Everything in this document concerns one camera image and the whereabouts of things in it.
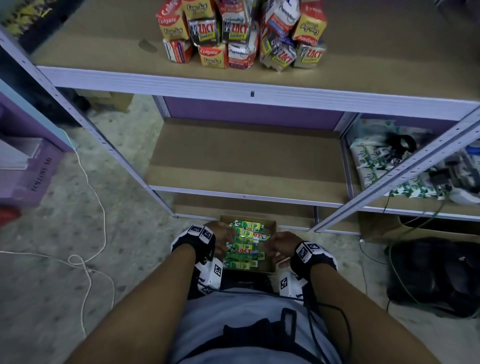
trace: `white cable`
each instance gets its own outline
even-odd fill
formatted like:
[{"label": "white cable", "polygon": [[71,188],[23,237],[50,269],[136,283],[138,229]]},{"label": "white cable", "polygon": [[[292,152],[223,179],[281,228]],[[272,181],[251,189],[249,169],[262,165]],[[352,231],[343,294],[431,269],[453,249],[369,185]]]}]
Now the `white cable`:
[{"label": "white cable", "polygon": [[[113,281],[113,279],[108,274],[100,272],[99,270],[96,270],[96,269],[87,268],[87,266],[86,266],[87,262],[89,262],[90,260],[95,258],[97,255],[99,255],[105,249],[105,247],[107,246],[107,215],[105,213],[105,208],[103,207],[102,202],[100,201],[100,197],[98,197],[98,193],[96,192],[95,188],[92,187],[92,185],[90,184],[90,182],[88,180],[88,174],[85,171],[84,167],[82,166],[82,162],[80,161],[80,156],[79,156],[77,150],[75,149],[75,147],[73,146],[73,143],[72,143],[70,137],[68,136],[68,134],[65,130],[63,130],[63,129],[61,129],[61,130],[67,136],[67,139],[70,143],[70,146],[72,147],[73,151],[77,155],[78,165],[80,166],[80,168],[82,169],[82,171],[85,175],[88,187],[90,187],[90,189],[94,192],[95,197],[96,197],[98,203],[100,204],[100,207],[102,208],[102,211],[103,211],[103,238],[104,238],[103,246],[101,247],[101,249],[96,254],[94,254],[93,256],[88,258],[87,260],[84,260],[78,254],[72,254],[71,256],[68,257],[67,261],[58,259],[58,258],[56,258],[54,256],[51,256],[51,255],[39,254],[39,253],[21,253],[21,252],[10,252],[10,251],[0,250],[0,254],[3,253],[3,254],[18,254],[18,255],[36,255],[36,256],[41,256],[41,257],[45,257],[45,258],[55,259],[55,260],[57,260],[57,261],[59,261],[63,264],[71,266],[73,268],[83,269],[85,271],[86,275],[87,275],[87,278],[88,278],[88,289],[87,289],[87,293],[85,294],[84,301],[82,302],[82,308],[80,310],[80,325],[82,326],[82,332],[84,333],[84,337],[86,338],[87,334],[86,334],[85,325],[84,325],[84,309],[85,309],[85,303],[87,301],[88,295],[90,294],[90,290],[92,289],[92,277],[90,276],[90,272],[100,273],[101,275],[107,277],[110,280],[110,282],[112,283],[112,288],[113,288],[111,308],[113,308],[113,305],[115,304],[115,282]],[[74,258],[74,257],[80,259],[80,262],[79,263],[72,262],[72,258]]]}]

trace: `light blue panel edge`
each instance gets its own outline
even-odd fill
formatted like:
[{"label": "light blue panel edge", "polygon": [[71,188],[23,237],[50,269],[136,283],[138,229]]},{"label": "light blue panel edge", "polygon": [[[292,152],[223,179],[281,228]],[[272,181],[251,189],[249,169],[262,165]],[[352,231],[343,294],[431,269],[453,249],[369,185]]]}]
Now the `light blue panel edge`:
[{"label": "light blue panel edge", "polygon": [[[70,146],[70,142],[67,139],[65,133],[61,128],[52,123],[45,115],[40,111],[35,109],[27,100],[22,96],[17,94],[17,92],[8,86],[3,80],[0,79],[0,92],[2,92],[6,97],[12,100],[17,106],[19,106],[23,111],[30,115],[35,121],[41,124],[44,128],[54,134],[57,138],[61,139],[66,145]],[[78,148],[78,145],[72,140],[73,147]]]}]

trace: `shelf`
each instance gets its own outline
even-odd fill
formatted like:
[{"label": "shelf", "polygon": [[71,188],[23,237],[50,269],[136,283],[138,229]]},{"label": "shelf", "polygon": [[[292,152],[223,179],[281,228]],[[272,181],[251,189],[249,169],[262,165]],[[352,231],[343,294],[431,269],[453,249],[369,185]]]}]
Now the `shelf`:
[{"label": "shelf", "polygon": [[[312,206],[278,202],[176,194],[173,211],[181,217],[203,219],[218,219],[220,215],[265,218],[276,221],[281,229],[309,230],[314,225]],[[332,212],[333,209],[320,208],[319,217],[325,218]],[[359,235],[360,228],[357,216],[350,216],[326,232]]]},{"label": "shelf", "polygon": [[[348,167],[351,176],[351,184],[354,195],[361,192],[359,176],[348,151]],[[381,197],[361,211],[380,212],[385,209],[385,213],[409,216],[431,217],[442,207],[442,202],[435,198],[408,198],[405,196]],[[455,220],[480,221],[480,206],[477,205],[459,205],[452,201],[446,201],[437,215],[438,218],[449,218]]]},{"label": "shelf", "polygon": [[248,70],[203,67],[198,55],[168,61],[161,3],[85,0],[33,62],[63,87],[447,120],[480,105],[477,29],[448,23],[430,0],[328,1],[325,57],[282,73],[259,61]]},{"label": "shelf", "polygon": [[157,191],[340,207],[348,200],[335,132],[166,119],[145,181]]}]

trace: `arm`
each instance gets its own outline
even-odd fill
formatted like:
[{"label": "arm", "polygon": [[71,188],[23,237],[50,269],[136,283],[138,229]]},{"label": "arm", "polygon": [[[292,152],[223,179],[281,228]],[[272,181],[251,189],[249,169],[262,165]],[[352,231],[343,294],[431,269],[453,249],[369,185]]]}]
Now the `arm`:
[{"label": "arm", "polygon": [[[279,266],[287,267],[302,241],[289,231],[280,232],[265,243],[265,249],[274,263],[281,261]],[[440,363],[420,340],[330,265],[314,265],[309,278],[318,302],[345,312],[352,331],[352,363]],[[348,334],[342,314],[326,307],[320,307],[320,312],[339,354],[345,358]]]},{"label": "arm", "polygon": [[187,301],[195,251],[175,249],[70,355],[66,364],[161,363]]}]

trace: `person's right arm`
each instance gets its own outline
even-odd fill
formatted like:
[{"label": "person's right arm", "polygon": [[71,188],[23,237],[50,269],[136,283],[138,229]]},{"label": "person's right arm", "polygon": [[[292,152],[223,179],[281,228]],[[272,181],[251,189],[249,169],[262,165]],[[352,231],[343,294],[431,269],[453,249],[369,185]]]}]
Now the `person's right arm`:
[{"label": "person's right arm", "polygon": [[[291,232],[281,232],[267,241],[267,253],[280,253],[275,262],[292,257],[302,241]],[[412,333],[384,309],[360,292],[328,264],[314,265],[310,282],[318,302],[341,308],[352,331],[353,364],[439,364],[435,356]],[[347,326],[337,310],[320,307],[328,332],[340,355],[348,350]]]}]

